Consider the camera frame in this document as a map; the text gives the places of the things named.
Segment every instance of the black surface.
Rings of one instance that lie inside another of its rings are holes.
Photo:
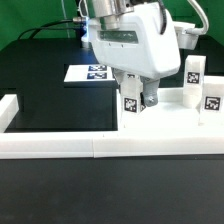
[[[64,43],[57,48],[70,52],[71,43]],[[188,53],[181,53],[184,60]],[[223,47],[213,39],[204,37],[189,53],[207,55],[206,74],[223,75]],[[66,53],[63,57],[65,63],[73,62]],[[18,91],[15,80],[5,78],[14,85],[1,84],[1,91]],[[183,66],[179,75],[161,80],[161,85],[178,86],[182,78]],[[223,159],[195,155],[0,160],[0,224],[223,224]]]
[[[20,40],[0,52],[0,95],[20,111],[7,132],[117,130],[116,85],[65,88],[65,67],[97,63],[71,39]]]

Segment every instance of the white border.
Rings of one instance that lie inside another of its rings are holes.
[[[182,91],[178,88],[163,89],[159,91],[159,97],[162,101],[178,102]],[[224,126],[152,129],[120,126],[115,132],[3,133],[17,111],[16,95],[4,96],[0,101],[1,159],[224,153]]]

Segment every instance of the cable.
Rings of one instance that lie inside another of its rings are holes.
[[[21,39],[21,37],[24,35],[24,34],[26,34],[26,33],[28,33],[28,32],[31,32],[31,31],[35,31],[35,30],[38,30],[38,32],[40,31],[40,30],[75,30],[75,29],[79,29],[79,27],[78,28],[76,28],[76,27],[66,27],[66,28],[50,28],[50,27],[38,27],[38,28],[32,28],[32,29],[28,29],[28,30],[25,30],[24,32],[22,32],[20,35],[19,35],[19,37],[17,38],[17,40],[20,40]]]
[[[66,11],[65,11],[65,3],[64,3],[64,0],[61,0],[61,7],[62,7],[64,19],[67,19],[67,14],[66,14]],[[67,35],[68,35],[68,38],[70,38],[70,34],[69,34],[69,31],[68,30],[67,30]]]
[[[34,38],[34,36],[36,36],[43,28],[43,27],[49,27],[49,26],[55,26],[55,25],[59,25],[59,24],[63,24],[63,23],[73,23],[72,19],[65,19],[65,20],[59,20],[59,21],[55,21],[55,22],[51,22],[51,23],[47,23],[44,24],[43,26],[40,27],[40,29],[36,29],[29,37],[29,39]]]
[[[158,0],[159,7],[162,11],[162,16],[163,16],[163,26],[160,31],[160,34],[163,35],[166,31],[166,26],[167,26],[167,16],[166,16],[166,8],[164,6],[163,0]]]

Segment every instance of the black cable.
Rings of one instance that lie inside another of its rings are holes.
[[[160,31],[160,34],[163,35],[166,31],[166,27],[167,27],[167,16],[166,16],[166,8],[165,5],[163,3],[163,0],[157,0],[159,3],[159,7],[162,11],[162,16],[163,16],[163,25],[162,25],[162,29]]]
[[[55,22],[51,22],[51,23],[47,23],[44,24],[43,26],[40,27],[40,29],[36,29],[29,37],[29,39],[33,39],[42,29],[42,27],[49,27],[49,26],[56,26],[59,24],[63,24],[63,23],[73,23],[72,19],[65,19],[65,20],[59,20],[59,21],[55,21]]]
[[[24,34],[26,34],[26,33],[28,33],[28,32],[31,32],[31,31],[36,31],[36,30],[38,30],[38,32],[39,31],[41,31],[41,30],[75,30],[76,28],[75,27],[66,27],[66,28],[50,28],[50,27],[38,27],[38,28],[32,28],[32,29],[28,29],[28,30],[25,30],[24,32],[22,32],[20,35],[19,35],[19,37],[17,38],[17,40],[20,40],[21,39],[21,37],[24,35]]]

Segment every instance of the white block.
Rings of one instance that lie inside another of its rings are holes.
[[[5,132],[8,125],[19,110],[17,96],[5,95],[0,101],[0,133]]]
[[[224,125],[224,77],[205,76],[200,125]]]
[[[205,72],[205,56],[189,55],[185,62],[183,105],[197,108],[202,97],[202,85]]]

